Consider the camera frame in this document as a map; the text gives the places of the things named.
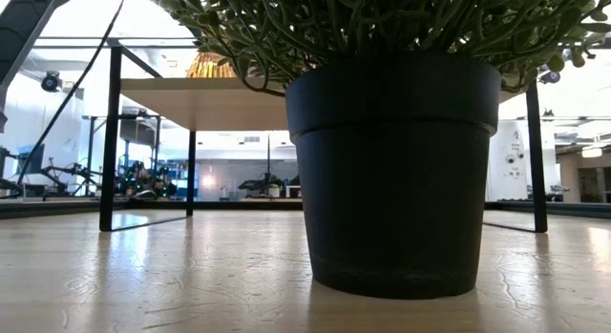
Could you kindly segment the equipment with green lights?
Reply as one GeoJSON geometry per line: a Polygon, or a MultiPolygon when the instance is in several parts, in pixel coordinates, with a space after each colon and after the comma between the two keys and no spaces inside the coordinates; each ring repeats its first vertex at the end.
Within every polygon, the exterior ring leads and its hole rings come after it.
{"type": "Polygon", "coordinates": [[[147,169],[142,161],[129,160],[127,155],[119,158],[115,177],[116,195],[160,199],[170,198],[177,191],[178,187],[172,182],[167,166],[147,169]]]}

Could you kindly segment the black metal table frame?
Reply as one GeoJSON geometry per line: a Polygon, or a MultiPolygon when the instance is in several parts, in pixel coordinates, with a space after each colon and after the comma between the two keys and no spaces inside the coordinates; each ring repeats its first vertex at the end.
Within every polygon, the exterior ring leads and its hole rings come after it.
{"type": "MultiPolygon", "coordinates": [[[[10,202],[0,201],[0,219],[18,219],[69,215],[78,213],[98,212],[100,202],[86,201],[39,201],[39,202],[10,202]]],[[[114,210],[186,210],[184,201],[143,201],[143,200],[117,200],[114,210]]],[[[300,201],[219,201],[194,202],[195,210],[286,210],[301,211],[303,204],[300,201]]],[[[531,201],[488,201],[485,210],[533,213],[534,203],[531,201]]],[[[547,202],[548,215],[586,217],[595,219],[611,219],[611,204],[608,203],[564,203],[547,202]]]]}

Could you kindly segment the amber ribbed glass candle holder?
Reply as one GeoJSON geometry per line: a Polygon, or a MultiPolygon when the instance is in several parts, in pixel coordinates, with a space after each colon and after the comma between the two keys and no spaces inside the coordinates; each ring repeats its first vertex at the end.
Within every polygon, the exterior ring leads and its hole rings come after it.
{"type": "Polygon", "coordinates": [[[235,78],[231,63],[213,52],[200,52],[193,60],[187,78],[235,78]]]}

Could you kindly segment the computer monitor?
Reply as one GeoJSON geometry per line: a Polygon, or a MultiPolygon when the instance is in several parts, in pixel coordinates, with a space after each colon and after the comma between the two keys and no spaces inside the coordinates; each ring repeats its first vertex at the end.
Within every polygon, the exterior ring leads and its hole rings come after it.
{"type": "Polygon", "coordinates": [[[45,144],[41,144],[35,151],[33,145],[22,146],[18,148],[18,169],[21,173],[25,172],[26,175],[37,174],[43,162],[43,156],[45,151],[45,144]]]}

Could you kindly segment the dark metal rack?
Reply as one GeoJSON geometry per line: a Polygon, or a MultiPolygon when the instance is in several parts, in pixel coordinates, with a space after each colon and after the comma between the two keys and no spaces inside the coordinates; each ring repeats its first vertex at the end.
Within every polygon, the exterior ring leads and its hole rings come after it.
{"type": "MultiPolygon", "coordinates": [[[[106,124],[105,116],[83,115],[83,119],[90,121],[88,155],[86,168],[92,169],[95,132],[106,124]]],[[[162,118],[160,115],[150,114],[120,114],[118,116],[118,136],[124,141],[124,155],[130,160],[129,148],[131,144],[147,146],[151,150],[149,168],[158,167],[159,133],[162,118]]]]}

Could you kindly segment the artificial green plant black pot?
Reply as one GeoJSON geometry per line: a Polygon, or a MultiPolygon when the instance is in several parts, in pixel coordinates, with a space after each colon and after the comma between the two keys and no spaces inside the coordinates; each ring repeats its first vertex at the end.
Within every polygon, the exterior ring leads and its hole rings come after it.
{"type": "Polygon", "coordinates": [[[284,99],[314,279],[389,299],[474,288],[500,95],[611,32],[611,0],[154,2],[284,99]]]}

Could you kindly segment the wooden shelf riser black legs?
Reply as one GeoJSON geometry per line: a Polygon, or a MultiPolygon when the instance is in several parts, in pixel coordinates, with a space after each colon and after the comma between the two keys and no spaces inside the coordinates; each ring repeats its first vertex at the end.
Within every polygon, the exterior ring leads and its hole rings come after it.
{"type": "MultiPolygon", "coordinates": [[[[248,91],[237,78],[163,78],[155,69],[123,45],[110,47],[110,85],[106,145],[104,146],[103,186],[109,187],[115,154],[119,99],[121,94],[143,104],[190,131],[189,165],[195,162],[198,131],[274,131],[287,130],[284,100],[248,91]],[[152,75],[149,79],[122,79],[123,57],[152,75]]],[[[534,186],[534,230],[486,223],[490,226],[533,233],[548,231],[547,204],[543,181],[543,157],[537,82],[526,91],[534,186]]]]}

